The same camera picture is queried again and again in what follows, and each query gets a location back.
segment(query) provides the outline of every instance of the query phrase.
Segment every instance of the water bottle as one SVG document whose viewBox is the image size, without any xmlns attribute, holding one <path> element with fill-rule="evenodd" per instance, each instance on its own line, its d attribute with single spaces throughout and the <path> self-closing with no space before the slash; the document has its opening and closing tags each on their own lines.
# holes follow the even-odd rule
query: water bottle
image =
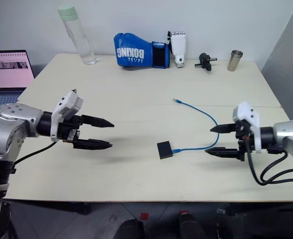
<svg viewBox="0 0 293 239">
<path fill-rule="evenodd" d="M 97 62 L 96 56 L 90 48 L 88 39 L 83 31 L 77 11 L 74 6 L 62 6 L 58 13 L 63 21 L 69 37 L 72 39 L 78 54 L 86 65 Z"/>
</svg>

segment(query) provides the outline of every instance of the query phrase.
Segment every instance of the laptop screen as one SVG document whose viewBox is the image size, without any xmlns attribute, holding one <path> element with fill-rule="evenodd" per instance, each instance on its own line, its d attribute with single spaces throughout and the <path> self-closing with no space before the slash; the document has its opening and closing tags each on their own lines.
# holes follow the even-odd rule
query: laptop screen
<svg viewBox="0 0 293 239">
<path fill-rule="evenodd" d="M 33 79 L 26 51 L 0 51 L 0 88 L 26 88 Z"/>
</svg>

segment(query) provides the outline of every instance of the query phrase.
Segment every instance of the black shoe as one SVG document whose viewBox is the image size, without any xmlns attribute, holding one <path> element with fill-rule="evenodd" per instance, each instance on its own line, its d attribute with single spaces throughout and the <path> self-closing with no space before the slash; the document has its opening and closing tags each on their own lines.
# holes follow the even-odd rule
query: black shoe
<svg viewBox="0 0 293 239">
<path fill-rule="evenodd" d="M 194 216 L 188 213 L 180 215 L 180 237 L 181 239 L 206 239 L 205 232 Z"/>
<path fill-rule="evenodd" d="M 144 225 L 137 219 L 127 220 L 117 229 L 113 239 L 145 239 Z"/>
</svg>

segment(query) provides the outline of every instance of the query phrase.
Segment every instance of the stainless steel cup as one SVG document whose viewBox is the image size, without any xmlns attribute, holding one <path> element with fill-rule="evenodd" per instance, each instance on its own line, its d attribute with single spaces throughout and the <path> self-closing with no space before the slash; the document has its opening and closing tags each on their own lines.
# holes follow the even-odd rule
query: stainless steel cup
<svg viewBox="0 0 293 239">
<path fill-rule="evenodd" d="M 230 60 L 228 62 L 228 67 L 227 67 L 228 71 L 235 71 L 236 70 L 236 67 L 237 67 L 242 55 L 243 55 L 242 51 L 239 51 L 239 50 L 233 50 L 231 52 Z"/>
</svg>

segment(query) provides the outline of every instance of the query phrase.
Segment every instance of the red tag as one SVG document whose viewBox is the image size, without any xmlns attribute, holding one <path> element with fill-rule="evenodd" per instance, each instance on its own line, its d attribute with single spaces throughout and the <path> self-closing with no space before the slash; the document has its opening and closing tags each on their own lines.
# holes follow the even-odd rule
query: red tag
<svg viewBox="0 0 293 239">
<path fill-rule="evenodd" d="M 150 217 L 150 215 L 148 213 L 141 213 L 140 214 L 140 220 L 141 221 L 145 221 Z"/>
<path fill-rule="evenodd" d="M 188 213 L 188 211 L 185 210 L 185 211 L 179 211 L 179 212 L 178 212 L 179 215 L 181 215 L 181 214 L 183 214 L 183 213 Z"/>
</svg>

